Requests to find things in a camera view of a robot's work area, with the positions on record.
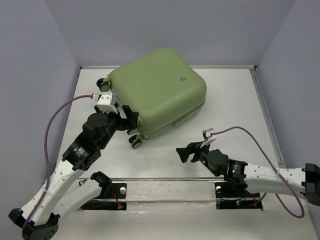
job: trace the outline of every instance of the screw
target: screw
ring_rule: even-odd
[[[127,193],[127,189],[123,186],[120,188],[120,193],[121,194],[126,194]]]
[[[217,194],[220,194],[222,192],[222,187],[221,186],[217,186],[215,188],[215,191],[216,191]]]

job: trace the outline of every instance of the white table surface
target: white table surface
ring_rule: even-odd
[[[82,69],[74,95],[99,93],[96,86],[97,79],[106,77],[111,70]],[[124,179],[212,177],[200,163],[182,164],[175,148],[185,147],[190,142],[202,141],[204,129],[214,128],[220,131],[232,126],[248,129],[271,161],[277,165],[276,151],[249,69],[199,68],[195,71],[207,84],[206,102],[196,117],[163,136],[145,141],[138,149],[132,149],[125,132],[117,132],[102,151],[101,158],[83,177],[90,177],[97,171],[102,171],[111,178]],[[95,103],[88,99],[81,99],[72,104],[60,155],[82,131],[82,125],[87,117],[95,112],[94,105]],[[211,149],[220,149],[231,159],[268,166],[255,143],[240,130],[220,135],[211,145]],[[216,210],[215,204],[209,201],[211,196],[214,198],[212,182],[187,181],[179,184],[164,181],[164,183],[168,184],[163,186],[159,183],[156,184],[157,187],[153,186],[155,183],[151,181],[128,182],[127,199],[179,199],[182,202],[132,202],[128,203],[127,211],[77,211],[61,223],[55,238],[61,240],[317,239],[307,209],[303,219],[296,219],[282,208],[272,194],[267,195],[263,201],[264,211]],[[183,200],[188,200],[186,196],[195,202],[183,203]],[[284,202],[294,213],[300,212],[293,197],[284,196]]]

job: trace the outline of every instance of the white connector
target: white connector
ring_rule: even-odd
[[[209,128],[202,131],[204,142],[201,144],[200,148],[210,145],[214,140],[218,138],[216,135],[213,135],[214,133],[215,130],[213,128]]]
[[[103,92],[101,97],[96,103],[96,106],[103,113],[118,113],[116,107],[116,95],[110,91]]]

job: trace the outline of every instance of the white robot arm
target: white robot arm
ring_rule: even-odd
[[[96,113],[91,114],[82,126],[82,132],[62,155],[50,177],[39,192],[22,208],[13,209],[9,218],[20,228],[28,240],[49,240],[58,230],[58,221],[81,207],[102,191],[109,191],[111,180],[102,172],[96,172],[76,191],[64,196],[70,186],[101,156],[116,131],[137,129],[137,112],[129,106],[122,109],[121,118],[116,109],[115,95],[106,92],[93,95],[97,100]]]
[[[265,155],[256,139],[242,127],[232,127],[219,133],[232,129],[247,132]],[[218,149],[209,150],[210,144],[217,138],[212,128],[204,130],[202,135],[204,141],[191,142],[185,148],[176,148],[176,151],[182,163],[194,154],[192,163],[199,161],[216,177],[223,176],[224,183],[214,183],[216,197],[223,194],[245,198],[248,194],[273,193],[307,199],[309,203],[320,206],[320,168],[315,164],[306,163],[303,168],[275,169],[272,163],[271,167],[264,167],[229,159]]]

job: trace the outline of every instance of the white wall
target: white wall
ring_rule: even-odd
[[[73,96],[80,69],[43,0],[2,0],[0,33],[0,238],[19,240],[8,214],[44,181],[46,124]],[[68,112],[49,133],[52,165]]]
[[[191,65],[257,65],[294,0],[45,0],[81,66],[170,47]]]
[[[257,70],[287,166],[320,166],[319,0],[295,2]],[[309,210],[320,236],[320,207]]]

